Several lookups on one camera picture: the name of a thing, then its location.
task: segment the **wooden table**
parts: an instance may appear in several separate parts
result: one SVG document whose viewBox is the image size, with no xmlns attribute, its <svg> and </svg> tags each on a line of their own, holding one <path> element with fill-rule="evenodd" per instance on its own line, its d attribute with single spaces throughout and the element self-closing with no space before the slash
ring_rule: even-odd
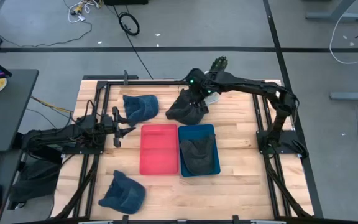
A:
<svg viewBox="0 0 358 224">
<path fill-rule="evenodd" d="M 86 101 L 94 99 L 96 83 L 97 80 L 81 82 L 75 116 L 84 115 Z M 106 148 L 99 160 L 92 220 L 121 220 L 124 215 L 98 205 L 98 201 L 104 197 L 112 182 L 115 170 L 122 171 L 146 188 L 145 202 L 136 214 L 130 215 L 131 220 L 230 220 L 233 215 L 239 215 L 240 219 L 245 220 L 273 218 L 264 161 L 257 149 L 257 123 L 251 94 L 236 91 L 223 93 L 217 103 L 209 106 L 209 113 L 205 115 L 201 124 L 214 125 L 221 173 L 203 177 L 139 174 L 140 127 L 143 124 L 182 125 L 168 120 L 165 116 L 166 110 L 179 95 L 178 86 L 113 86 L 110 90 L 108 114 L 112 115 L 112 107 L 117 106 L 122 116 L 125 116 L 122 99 L 124 94 L 155 94 L 160 111 L 155 118 L 137 124 L 137 129 L 121 139 L 122 147 L 119 149 L 113 146 L 114 136 L 107 136 Z M 101 94 L 100 106 L 103 96 L 104 93 Z M 264 127 L 267 127 L 265 116 L 262 117 Z M 289 119 L 285 127 L 291 128 Z M 281 154 L 280 158 L 287 188 L 298 203 L 308 213 L 313 214 L 300 159 L 295 154 Z M 82 155 L 74 156 L 62 168 L 52 216 L 62 210 L 75 192 L 82 160 Z M 277 187 L 276 191 L 280 214 L 283 215 L 282 197 Z M 86 203 L 87 193 L 86 190 L 82 205 Z M 82 206 L 80 215 L 84 214 L 84 210 L 85 206 Z"/>
</svg>

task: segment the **gray floor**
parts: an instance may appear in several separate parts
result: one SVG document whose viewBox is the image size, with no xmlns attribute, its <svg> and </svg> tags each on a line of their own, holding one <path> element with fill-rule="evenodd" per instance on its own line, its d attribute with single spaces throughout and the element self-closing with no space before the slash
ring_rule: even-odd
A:
<svg viewBox="0 0 358 224">
<path fill-rule="evenodd" d="M 338 1 L 270 0 L 282 47 L 327 47 L 334 24 L 307 21 L 304 15 L 307 11 L 330 10 L 337 4 Z M 146 6 L 129 9 L 141 25 L 140 35 L 132 38 L 136 47 L 273 47 L 262 1 L 150 0 Z M 349 12 L 358 12 L 358 1 Z M 56 47 L 129 46 L 114 15 L 105 7 L 91 8 L 85 16 L 93 23 L 92 33 Z M 85 24 L 67 21 L 67 9 L 58 0 L 6 0 L 0 12 L 0 34 L 18 44 L 67 40 L 86 30 Z M 340 24 L 333 47 L 350 48 L 351 42 L 358 47 L 357 35 L 358 23 Z M 5 43 L 3 47 L 16 46 Z M 207 69 L 220 55 L 229 58 L 227 70 L 239 77 L 281 79 L 275 53 L 140 53 L 155 78 L 181 78 L 193 67 Z M 347 62 L 358 60 L 358 53 L 336 55 Z M 284 57 L 292 87 L 301 101 L 300 118 L 324 216 L 358 220 L 356 104 L 328 97 L 330 91 L 358 91 L 358 64 L 342 65 L 326 53 L 286 53 Z M 148 78 L 133 52 L 5 53 L 0 54 L 0 64 L 40 70 L 33 95 L 68 109 L 75 107 L 83 75 L 119 75 L 126 69 Z M 33 101 L 29 108 L 39 110 L 59 126 L 65 123 L 65 118 Z M 45 128 L 50 124 L 28 111 L 20 131 Z M 23 209 L 5 212 L 2 223 L 42 220 L 50 207 L 50 197 L 34 199 Z"/>
</svg>

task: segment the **red tray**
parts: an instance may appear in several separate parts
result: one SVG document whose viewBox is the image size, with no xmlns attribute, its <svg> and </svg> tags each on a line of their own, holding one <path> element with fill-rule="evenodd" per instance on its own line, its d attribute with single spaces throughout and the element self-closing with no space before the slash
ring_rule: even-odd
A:
<svg viewBox="0 0 358 224">
<path fill-rule="evenodd" d="M 178 174 L 178 126 L 145 124 L 140 137 L 140 174 Z"/>
</svg>

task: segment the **desk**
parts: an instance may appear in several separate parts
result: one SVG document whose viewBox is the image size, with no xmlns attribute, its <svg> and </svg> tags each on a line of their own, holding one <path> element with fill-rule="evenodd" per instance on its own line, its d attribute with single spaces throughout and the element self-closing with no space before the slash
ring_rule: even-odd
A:
<svg viewBox="0 0 358 224">
<path fill-rule="evenodd" d="M 83 116 L 86 101 L 93 100 L 97 80 L 83 80 L 76 102 L 74 115 Z M 140 129 L 143 124 L 175 123 L 165 117 L 166 110 L 178 96 L 176 85 L 117 85 L 110 89 L 108 111 L 117 106 L 125 115 L 122 95 L 155 94 L 160 111 L 121 140 L 122 147 L 113 146 L 113 135 L 108 135 L 104 154 L 100 157 L 96 187 L 91 210 L 91 220 L 121 220 L 123 214 L 98 205 L 113 179 L 115 170 L 122 171 L 146 188 L 146 199 L 130 220 L 230 220 L 233 215 L 240 219 L 273 218 L 264 160 L 257 149 L 255 132 L 258 129 L 252 95 L 231 91 L 223 93 L 220 100 L 209 106 L 201 124 L 213 124 L 216 132 L 221 173 L 203 177 L 144 176 L 139 174 Z M 290 121 L 285 124 L 291 128 Z M 313 214 L 311 200 L 301 161 L 294 154 L 280 155 L 285 182 L 294 198 Z M 55 207 L 52 216 L 67 204 L 78 186 L 82 155 L 74 156 L 61 169 L 55 192 Z M 282 205 L 277 191 L 278 204 Z M 82 205 L 86 203 L 85 190 Z"/>
<path fill-rule="evenodd" d="M 22 156 L 11 150 L 24 111 L 38 77 L 38 70 L 10 70 L 5 89 L 0 92 L 0 184 L 3 186 L 3 205 L 7 202 L 16 168 Z"/>
</svg>

